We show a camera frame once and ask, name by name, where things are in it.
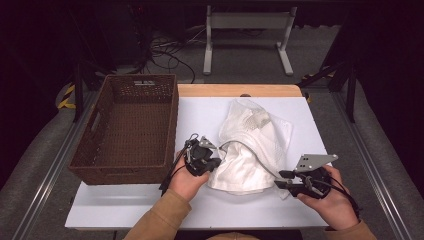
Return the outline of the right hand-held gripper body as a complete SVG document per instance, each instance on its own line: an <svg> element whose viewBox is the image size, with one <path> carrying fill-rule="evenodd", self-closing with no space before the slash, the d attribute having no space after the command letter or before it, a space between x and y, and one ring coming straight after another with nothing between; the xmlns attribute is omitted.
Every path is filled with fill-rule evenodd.
<svg viewBox="0 0 424 240"><path fill-rule="evenodd" d="M315 199L325 198L331 190L331 179L323 166L337 159L336 154L303 154L292 171L300 182L289 184L287 190L293 197L301 193Z"/></svg>

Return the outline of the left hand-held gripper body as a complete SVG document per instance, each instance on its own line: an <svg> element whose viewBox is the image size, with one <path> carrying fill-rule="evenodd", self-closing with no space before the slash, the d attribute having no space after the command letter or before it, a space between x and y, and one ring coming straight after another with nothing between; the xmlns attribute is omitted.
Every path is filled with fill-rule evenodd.
<svg viewBox="0 0 424 240"><path fill-rule="evenodd" d="M216 146L205 136L202 136L200 140L189 139L186 145L188 149L184 154L185 166L193 176L201 176L215 169L212 164L212 154Z"/></svg>

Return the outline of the white garment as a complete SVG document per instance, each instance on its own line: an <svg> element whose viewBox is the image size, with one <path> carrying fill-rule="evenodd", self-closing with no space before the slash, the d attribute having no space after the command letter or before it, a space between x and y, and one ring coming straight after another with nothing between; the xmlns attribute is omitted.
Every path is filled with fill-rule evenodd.
<svg viewBox="0 0 424 240"><path fill-rule="evenodd" d="M281 168L273 157L252 152L239 143L220 151L220 157L223 162L211 173L208 186L233 195L259 193L270 188Z"/></svg>

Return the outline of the white mesh laundry bag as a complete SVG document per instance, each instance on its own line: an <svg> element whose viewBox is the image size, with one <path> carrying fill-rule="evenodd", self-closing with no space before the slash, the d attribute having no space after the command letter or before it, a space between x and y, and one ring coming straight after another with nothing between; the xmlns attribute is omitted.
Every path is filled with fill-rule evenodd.
<svg viewBox="0 0 424 240"><path fill-rule="evenodd" d="M220 157L220 151L225 150L230 144L239 143L252 152L273 157L279 161L281 168L270 187L272 188L275 186L275 181L281 178L279 171L287 166L287 151L292 130L290 122L268 113L255 102L242 98L235 99L231 102L227 117L219 131L217 152Z"/></svg>

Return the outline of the brown wicker basket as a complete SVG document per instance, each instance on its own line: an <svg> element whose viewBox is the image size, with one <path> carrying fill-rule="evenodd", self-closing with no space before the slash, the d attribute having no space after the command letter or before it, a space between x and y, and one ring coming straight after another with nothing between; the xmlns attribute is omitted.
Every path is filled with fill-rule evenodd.
<svg viewBox="0 0 424 240"><path fill-rule="evenodd" d="M87 185L162 182L173 163L178 105L174 75L108 75L68 169Z"/></svg>

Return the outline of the person's left hand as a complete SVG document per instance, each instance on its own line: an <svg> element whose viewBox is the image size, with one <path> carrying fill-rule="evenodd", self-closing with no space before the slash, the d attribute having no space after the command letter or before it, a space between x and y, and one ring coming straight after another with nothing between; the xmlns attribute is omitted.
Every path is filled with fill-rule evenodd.
<svg viewBox="0 0 424 240"><path fill-rule="evenodd" d="M184 158L181 157L176 165L176 169L172 174L169 189L176 192L186 201L190 202L209 179L209 173L206 172L201 176L193 176L186 168Z"/></svg>

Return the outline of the person's right hand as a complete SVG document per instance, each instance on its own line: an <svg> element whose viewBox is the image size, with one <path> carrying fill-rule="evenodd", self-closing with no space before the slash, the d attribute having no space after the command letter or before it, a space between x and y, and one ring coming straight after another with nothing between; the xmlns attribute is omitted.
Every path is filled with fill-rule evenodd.
<svg viewBox="0 0 424 240"><path fill-rule="evenodd" d="M314 209L336 231L346 230L359 223L349 199L336 189L332 189L323 199L315 199L304 194L298 194L297 198Z"/></svg>

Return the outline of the person's lap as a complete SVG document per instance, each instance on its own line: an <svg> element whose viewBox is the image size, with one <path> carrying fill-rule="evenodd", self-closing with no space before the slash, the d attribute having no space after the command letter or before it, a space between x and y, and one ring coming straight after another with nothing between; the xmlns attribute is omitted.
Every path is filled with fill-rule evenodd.
<svg viewBox="0 0 424 240"><path fill-rule="evenodd" d="M206 240L259 240L259 238L240 232L228 232L207 237Z"/></svg>

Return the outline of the black metal stand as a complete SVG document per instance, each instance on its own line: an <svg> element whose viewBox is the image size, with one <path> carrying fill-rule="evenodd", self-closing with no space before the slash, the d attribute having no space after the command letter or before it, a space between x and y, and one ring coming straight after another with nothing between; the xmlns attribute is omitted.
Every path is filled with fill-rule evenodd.
<svg viewBox="0 0 424 240"><path fill-rule="evenodd" d="M348 119L354 123L354 102L356 93L357 71L352 61L343 61L331 66L327 66L312 76L307 76L304 80L297 83L299 88L304 88L320 79L327 77L333 73L328 89L331 92L340 92L344 85L347 85L345 112Z"/></svg>
<svg viewBox="0 0 424 240"><path fill-rule="evenodd" d="M76 110L74 122L77 122L80 119L84 111L83 85L86 85L89 91L97 91L102 85L100 77L96 75L97 72L104 76L112 74L112 71L87 60L80 60L75 65L73 83L75 84Z"/></svg>

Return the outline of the white table board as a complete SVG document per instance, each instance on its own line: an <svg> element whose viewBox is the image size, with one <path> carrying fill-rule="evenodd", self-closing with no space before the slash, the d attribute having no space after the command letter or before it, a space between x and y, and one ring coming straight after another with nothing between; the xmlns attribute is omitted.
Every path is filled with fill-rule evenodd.
<svg viewBox="0 0 424 240"><path fill-rule="evenodd" d="M303 154L324 154L326 149L303 97L253 97L270 114L293 124L287 151L287 168L293 169ZM179 99L176 148L191 134L218 142L230 97ZM82 183L65 226L78 230L120 230L132 227L160 198L156 184L98 185ZM236 196L204 185L191 201L192 211L183 229L275 229L319 227L325 222L312 209L289 196L282 199L275 188Z"/></svg>

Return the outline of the white metal stand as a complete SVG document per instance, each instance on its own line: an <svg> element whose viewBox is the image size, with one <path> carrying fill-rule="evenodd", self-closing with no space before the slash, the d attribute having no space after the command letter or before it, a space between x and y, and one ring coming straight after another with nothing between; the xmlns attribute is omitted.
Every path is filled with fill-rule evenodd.
<svg viewBox="0 0 424 240"><path fill-rule="evenodd" d="M286 47L291 34L291 30L296 18L297 8L292 7L284 12L213 12L210 5L206 11L206 47L204 55L203 74L212 73L212 30L213 29L280 29L284 35L280 42L276 43L280 61L285 74L294 74Z"/></svg>

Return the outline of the yellow black striped tape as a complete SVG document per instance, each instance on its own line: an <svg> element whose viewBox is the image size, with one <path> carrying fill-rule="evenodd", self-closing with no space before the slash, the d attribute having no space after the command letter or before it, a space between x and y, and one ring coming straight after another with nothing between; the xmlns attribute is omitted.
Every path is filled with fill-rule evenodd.
<svg viewBox="0 0 424 240"><path fill-rule="evenodd" d="M74 90L75 90L75 85L71 83L69 87L67 88L67 90L65 91L65 94L62 97L62 100L59 102L57 106L58 109L63 109L63 108L75 109L76 108L76 104L70 102L70 97L72 93L74 92Z"/></svg>

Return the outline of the aluminium rail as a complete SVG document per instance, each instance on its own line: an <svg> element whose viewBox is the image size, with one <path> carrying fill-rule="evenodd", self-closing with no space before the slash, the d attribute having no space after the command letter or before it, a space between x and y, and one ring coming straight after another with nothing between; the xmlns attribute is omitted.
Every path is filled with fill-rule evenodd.
<svg viewBox="0 0 424 240"><path fill-rule="evenodd" d="M12 240L26 240L28 238L28 235L33 229L39 214L46 204L62 169L70 159L71 150L76 146L76 139L82 134L83 123L88 118L88 112L97 96L98 93L94 91L86 93L85 99L83 100L84 110L82 114L75 123L71 124L64 141L62 142L41 184L37 188L35 196L16 229Z"/></svg>
<svg viewBox="0 0 424 240"><path fill-rule="evenodd" d="M360 161L364 171L371 183L373 191L381 205L384 214L389 222L389 225L394 232L397 240L413 240L412 236L403 221L400 212L395 205L391 194L389 193L386 184L384 183L376 165L373 162L370 152L365 146L365 142L354 123L352 123L346 113L346 105L340 93L331 94L350 135L355 142L355 145L360 154Z"/></svg>

